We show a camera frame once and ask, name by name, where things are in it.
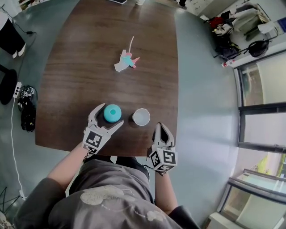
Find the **white shoe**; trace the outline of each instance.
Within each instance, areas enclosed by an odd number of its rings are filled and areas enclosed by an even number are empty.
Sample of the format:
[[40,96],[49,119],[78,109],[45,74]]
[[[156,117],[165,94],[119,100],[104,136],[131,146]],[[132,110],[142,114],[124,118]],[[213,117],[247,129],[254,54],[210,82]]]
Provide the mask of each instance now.
[[15,59],[15,58],[17,57],[17,55],[18,55],[18,52],[16,51],[16,52],[12,55],[13,59]]
[[26,48],[26,44],[24,45],[24,47],[21,49],[21,51],[18,52],[18,55],[19,56],[22,56],[24,51],[25,51],[25,48]]

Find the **power strip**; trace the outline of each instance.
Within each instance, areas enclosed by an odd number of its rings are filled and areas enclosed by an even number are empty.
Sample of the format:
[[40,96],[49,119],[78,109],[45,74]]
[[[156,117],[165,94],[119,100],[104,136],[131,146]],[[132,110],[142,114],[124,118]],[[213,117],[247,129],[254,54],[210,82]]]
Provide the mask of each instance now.
[[14,97],[14,98],[17,98],[17,97],[18,97],[21,86],[22,86],[22,83],[21,83],[21,82],[18,82],[17,85],[16,85],[16,88],[15,88],[14,94],[13,94],[13,97]]

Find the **gray shirt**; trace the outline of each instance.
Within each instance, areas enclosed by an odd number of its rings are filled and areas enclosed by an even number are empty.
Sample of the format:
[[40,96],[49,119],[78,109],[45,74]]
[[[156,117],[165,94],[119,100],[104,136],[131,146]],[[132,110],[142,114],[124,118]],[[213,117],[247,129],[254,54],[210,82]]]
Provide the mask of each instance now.
[[17,229],[181,228],[154,205],[149,190],[141,171],[91,160],[81,167],[68,197],[55,180],[43,179],[23,203],[14,224]]

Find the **gray floor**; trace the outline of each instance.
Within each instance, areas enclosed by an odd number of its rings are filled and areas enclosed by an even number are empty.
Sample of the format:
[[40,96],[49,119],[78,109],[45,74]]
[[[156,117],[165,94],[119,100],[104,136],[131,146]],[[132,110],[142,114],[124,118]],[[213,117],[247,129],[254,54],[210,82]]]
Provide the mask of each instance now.
[[[25,30],[37,38],[26,52],[19,80],[37,89],[57,34],[78,0],[51,0],[17,16]],[[179,166],[170,172],[179,204],[185,205],[201,224],[216,210],[237,157],[238,132],[236,85],[233,70],[222,68],[212,58],[209,31],[194,15],[178,10],[176,30],[179,59],[179,110],[177,144]],[[30,44],[33,37],[24,37]],[[17,71],[22,59],[0,52],[0,63]],[[0,105],[0,188],[8,187],[8,198],[20,186],[12,157],[10,117],[12,102]],[[36,146],[34,133],[20,127],[20,112],[14,109],[13,138],[20,179],[29,194],[67,152]],[[10,211],[13,215],[21,204]]]

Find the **red object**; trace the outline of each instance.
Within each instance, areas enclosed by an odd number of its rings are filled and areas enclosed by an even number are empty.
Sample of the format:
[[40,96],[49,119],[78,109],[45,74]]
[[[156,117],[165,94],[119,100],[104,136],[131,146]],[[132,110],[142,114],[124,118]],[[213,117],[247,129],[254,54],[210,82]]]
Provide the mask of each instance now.
[[223,25],[224,24],[224,19],[222,17],[214,17],[209,20],[209,24],[213,29],[216,29],[218,25]]

